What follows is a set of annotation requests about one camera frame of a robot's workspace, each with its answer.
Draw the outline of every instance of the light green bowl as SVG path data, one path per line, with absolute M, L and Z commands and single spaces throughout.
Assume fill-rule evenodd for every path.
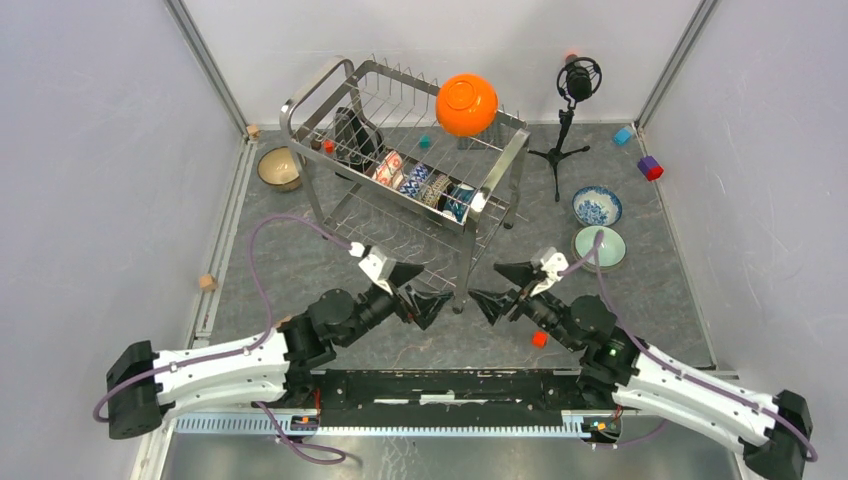
M 578 260 L 583 258 L 592 249 L 592 245 L 595 244 L 595 234 L 598 230 L 604 232 L 604 240 L 601 242 L 598 255 L 601 262 L 601 271 L 606 272 L 621 265 L 621 261 L 624 260 L 624 254 L 627 253 L 627 246 L 624 244 L 624 239 L 615 230 L 597 225 L 583 228 L 571 240 L 571 250 Z M 583 264 L 583 268 L 590 272 L 595 271 L 594 255 Z

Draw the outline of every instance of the black fan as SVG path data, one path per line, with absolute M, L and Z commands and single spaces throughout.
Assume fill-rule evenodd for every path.
M 565 136 L 568 135 L 568 129 L 571 128 L 571 121 L 574 120 L 574 107 L 578 103 L 588 100 L 598 87 L 601 86 L 601 67 L 598 63 L 589 57 L 578 57 L 577 55 L 569 55 L 565 59 L 565 66 L 557 75 L 557 92 L 568 102 L 567 110 L 559 111 L 559 138 L 557 139 L 556 147 L 547 152 L 538 150 L 530 150 L 533 155 L 538 155 L 551 165 L 554 171 L 554 201 L 559 201 L 559 179 L 557 178 L 557 167 L 559 162 L 565 158 L 579 152 L 589 151 L 589 146 L 572 150 L 570 152 L 562 151 L 562 144 L 565 142 Z

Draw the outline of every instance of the orange bowl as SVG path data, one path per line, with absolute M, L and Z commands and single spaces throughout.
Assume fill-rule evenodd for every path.
M 477 135 L 495 121 L 498 94 L 483 77 L 463 73 L 449 79 L 436 97 L 436 120 L 458 137 Z

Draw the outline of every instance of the light blue block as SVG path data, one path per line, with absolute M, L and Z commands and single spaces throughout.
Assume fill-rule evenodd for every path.
M 633 136 L 633 133 L 629 128 L 624 127 L 612 137 L 612 141 L 615 142 L 616 145 L 624 145 L 625 143 L 630 141 L 630 137 Z

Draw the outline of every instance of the metal corner post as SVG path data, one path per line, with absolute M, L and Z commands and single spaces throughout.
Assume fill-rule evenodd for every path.
M 203 37 L 200 35 L 197 25 L 194 24 L 194 20 L 192 20 L 185 3 L 183 0 L 164 1 L 171 15 L 173 15 L 174 21 L 180 27 L 180 31 L 183 33 L 189 48 L 191 48 L 192 53 L 194 53 L 198 63 L 200 63 L 200 68 L 203 69 L 203 73 L 206 74 L 206 77 L 215 89 L 215 93 L 218 94 L 218 98 L 221 99 L 224 108 L 227 109 L 227 114 L 233 121 L 236 130 L 244 134 L 247 129 L 247 121 L 244 118 L 244 114 L 242 114 L 235 97 L 233 97 L 233 93 L 227 86 L 224 76 L 221 75 L 218 65 L 215 64 L 215 59 L 212 58 L 212 54 L 206 47 L 206 42 L 203 41 Z
M 680 71 L 681 65 L 683 65 L 683 62 L 692 50 L 698 36 L 701 34 L 701 30 L 703 30 L 704 25 L 706 25 L 719 1 L 701 0 L 698 4 L 695 13 L 692 14 L 692 18 L 689 20 L 689 24 L 686 25 L 686 30 L 683 31 L 680 41 L 677 42 L 677 46 L 674 47 L 668 63 L 666 63 L 662 74 L 660 74 L 660 78 L 657 80 L 656 85 L 654 85 L 654 89 L 651 90 L 648 101 L 645 102 L 645 106 L 642 107 L 642 111 L 639 112 L 639 116 L 633 122 L 637 129 L 643 128 L 651 120 L 651 117 L 657 110 L 657 106 L 659 106 L 660 101 L 662 101 L 668 91 L 674 77 L 677 76 L 677 72 Z

